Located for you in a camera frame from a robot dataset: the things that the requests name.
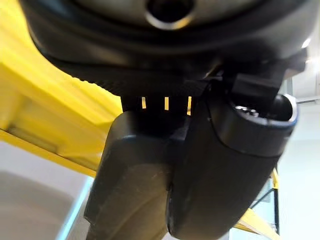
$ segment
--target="black plastic part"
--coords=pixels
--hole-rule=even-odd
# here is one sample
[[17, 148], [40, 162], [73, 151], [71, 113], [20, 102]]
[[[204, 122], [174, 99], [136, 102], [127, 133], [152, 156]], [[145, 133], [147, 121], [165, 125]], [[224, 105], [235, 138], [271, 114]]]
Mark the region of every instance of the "black plastic part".
[[280, 221], [279, 221], [279, 193], [278, 189], [274, 189], [274, 224], [276, 227], [276, 233], [280, 234]]
[[142, 110], [142, 99], [138, 96], [122, 96], [121, 97], [122, 111], [136, 111]]
[[232, 228], [269, 178], [295, 125], [288, 119], [252, 122], [231, 109], [220, 84], [212, 89], [197, 104], [174, 172], [166, 217], [178, 239], [218, 239]]
[[319, 5], [268, 0], [221, 22], [164, 32], [103, 18], [71, 0], [20, 3], [31, 37], [49, 61], [119, 96], [200, 96], [206, 85], [199, 80], [217, 60], [286, 59], [311, 33]]
[[222, 89], [212, 91], [207, 101], [214, 132], [230, 149], [259, 157], [283, 153], [298, 121], [298, 107], [293, 97], [279, 95], [268, 118], [256, 117], [237, 110]]
[[232, 100], [241, 106], [268, 113], [284, 79], [305, 70], [307, 49], [282, 60], [264, 64], [229, 64], [224, 81], [229, 85]]
[[89, 196], [87, 240], [160, 240], [188, 120], [126, 111], [113, 122]]

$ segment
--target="yellow metal frame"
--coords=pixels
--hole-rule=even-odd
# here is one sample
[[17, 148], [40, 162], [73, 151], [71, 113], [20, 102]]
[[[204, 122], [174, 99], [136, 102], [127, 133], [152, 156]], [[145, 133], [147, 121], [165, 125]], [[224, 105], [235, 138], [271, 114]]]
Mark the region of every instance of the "yellow metal frame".
[[[121, 112], [119, 97], [63, 73], [39, 54], [17, 0], [0, 1], [0, 140], [94, 177]], [[272, 177], [278, 188], [276, 171]], [[235, 227], [280, 239], [251, 209]]]

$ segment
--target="yellow metal bar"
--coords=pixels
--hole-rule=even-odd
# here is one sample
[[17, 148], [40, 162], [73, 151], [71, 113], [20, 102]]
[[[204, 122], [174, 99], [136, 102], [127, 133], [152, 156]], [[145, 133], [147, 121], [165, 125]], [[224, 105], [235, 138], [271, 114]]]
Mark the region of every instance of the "yellow metal bar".
[[244, 226], [244, 229], [250, 230], [249, 232], [265, 236], [270, 240], [280, 240], [280, 236], [274, 229], [250, 208], [245, 212], [238, 224], [240, 224], [238, 227]]
[[44, 159], [50, 159], [51, 161], [64, 166], [66, 168], [69, 169], [73, 169], [74, 171], [77, 171], [79, 173], [91, 176], [91, 177], [95, 177], [96, 176], [96, 172], [88, 169], [84, 166], [81, 166], [79, 164], [76, 164], [66, 158], [63, 158], [59, 155], [56, 155], [52, 152], [49, 152], [47, 150], [44, 150], [36, 145], [33, 145], [27, 141], [24, 141], [16, 136], [13, 136], [5, 131], [0, 130], [0, 140], [3, 140], [11, 145], [14, 145], [16, 147], [22, 148], [30, 153], [33, 153], [39, 157], [42, 157]]
[[24, 97], [14, 89], [0, 84], [0, 129], [7, 130], [24, 103]]
[[235, 229], [242, 230], [242, 231], [246, 231], [246, 232], [249, 232], [249, 233], [256, 234], [255, 231], [253, 231], [253, 230], [251, 230], [250, 228], [242, 225], [241, 223], [237, 223], [236, 225], [234, 225], [234, 228], [235, 228]]
[[279, 176], [277, 170], [274, 168], [271, 174], [273, 180], [273, 188], [279, 189]]

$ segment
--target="blue trim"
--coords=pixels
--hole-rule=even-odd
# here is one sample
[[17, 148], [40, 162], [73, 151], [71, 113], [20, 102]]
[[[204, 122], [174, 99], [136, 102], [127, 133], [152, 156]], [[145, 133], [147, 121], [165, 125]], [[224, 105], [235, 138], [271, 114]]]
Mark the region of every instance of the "blue trim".
[[90, 176], [87, 177], [83, 188], [78, 196], [78, 198], [73, 203], [71, 210], [69, 211], [58, 235], [56, 236], [55, 240], [66, 240], [69, 236], [69, 233], [71, 231], [72, 226], [74, 225], [74, 222], [79, 214], [79, 211], [81, 209], [81, 206], [86, 199], [88, 192], [90, 191], [90, 188], [92, 186], [94, 179]]

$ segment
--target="white wall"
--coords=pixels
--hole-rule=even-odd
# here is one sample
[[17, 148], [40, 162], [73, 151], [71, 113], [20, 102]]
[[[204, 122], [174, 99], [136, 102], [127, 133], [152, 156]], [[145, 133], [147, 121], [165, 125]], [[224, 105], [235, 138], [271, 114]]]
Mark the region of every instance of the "white wall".
[[55, 240], [86, 179], [0, 142], [0, 240]]
[[279, 163], [280, 235], [319, 239], [320, 105], [300, 106], [300, 120]]

